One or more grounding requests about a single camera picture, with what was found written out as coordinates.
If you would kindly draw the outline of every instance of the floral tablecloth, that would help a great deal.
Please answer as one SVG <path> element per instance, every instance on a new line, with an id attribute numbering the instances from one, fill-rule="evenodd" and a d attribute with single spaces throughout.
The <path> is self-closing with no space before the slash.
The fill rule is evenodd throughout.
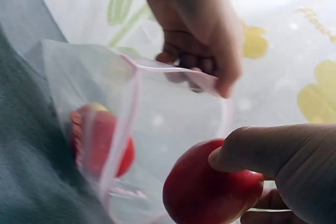
<path id="1" fill-rule="evenodd" d="M 70 43 L 149 59 L 163 37 L 145 0 L 44 0 Z M 336 0 L 232 0 L 244 23 L 244 75 L 232 129 L 336 123 Z"/>

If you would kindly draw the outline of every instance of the gray fabric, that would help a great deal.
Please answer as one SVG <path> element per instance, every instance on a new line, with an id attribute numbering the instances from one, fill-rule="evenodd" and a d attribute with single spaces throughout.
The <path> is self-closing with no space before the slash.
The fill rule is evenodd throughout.
<path id="1" fill-rule="evenodd" d="M 41 0 L 0 0 L 0 223 L 111 223 L 76 170 L 43 75 L 21 57 L 46 38 L 64 41 Z"/>

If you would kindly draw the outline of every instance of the tomato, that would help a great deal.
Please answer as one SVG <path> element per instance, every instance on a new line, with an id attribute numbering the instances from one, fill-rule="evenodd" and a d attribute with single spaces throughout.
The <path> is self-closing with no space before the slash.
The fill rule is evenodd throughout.
<path id="1" fill-rule="evenodd" d="M 222 173 L 210 167 L 209 154 L 223 143 L 218 139 L 197 144 L 173 166 L 163 186 L 163 203 L 177 224 L 228 224 L 260 198 L 262 174 Z"/>
<path id="2" fill-rule="evenodd" d="M 93 122 L 87 125 L 89 115 L 92 110 L 94 114 Z M 101 176 L 104 163 L 107 160 L 113 134 L 117 122 L 117 117 L 108 112 L 107 109 L 100 104 L 88 104 L 81 107 L 75 112 L 71 112 L 72 120 L 72 145 L 75 149 L 75 157 L 77 165 L 82 165 L 82 159 L 85 155 L 83 147 L 83 135 L 86 131 L 91 132 L 90 138 L 90 154 L 87 156 L 88 169 L 97 177 Z M 135 158 L 135 148 L 132 137 L 128 139 L 127 148 L 123 154 L 117 177 L 125 174 L 132 166 Z"/>

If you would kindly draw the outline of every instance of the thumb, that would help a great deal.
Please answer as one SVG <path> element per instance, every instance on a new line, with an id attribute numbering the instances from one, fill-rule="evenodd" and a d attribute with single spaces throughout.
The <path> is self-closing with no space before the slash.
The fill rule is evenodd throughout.
<path id="1" fill-rule="evenodd" d="M 210 154 L 209 163 L 221 172 L 247 169 L 275 178 L 289 161 L 309 159 L 322 142 L 334 139 L 335 133 L 333 124 L 243 127 Z"/>

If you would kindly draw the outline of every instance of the hand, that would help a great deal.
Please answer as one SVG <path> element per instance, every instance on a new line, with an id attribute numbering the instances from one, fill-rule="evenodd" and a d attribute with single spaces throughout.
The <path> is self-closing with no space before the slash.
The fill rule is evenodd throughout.
<path id="1" fill-rule="evenodd" d="M 241 224 L 332 224 L 336 220 L 336 124 L 246 127 L 209 156 L 222 172 L 248 169 L 273 178 Z"/>
<path id="2" fill-rule="evenodd" d="M 242 23 L 229 0 L 147 1 L 164 31 L 157 61 L 171 65 L 179 61 L 179 67 L 217 76 L 216 89 L 228 98 L 242 72 L 244 44 Z"/>

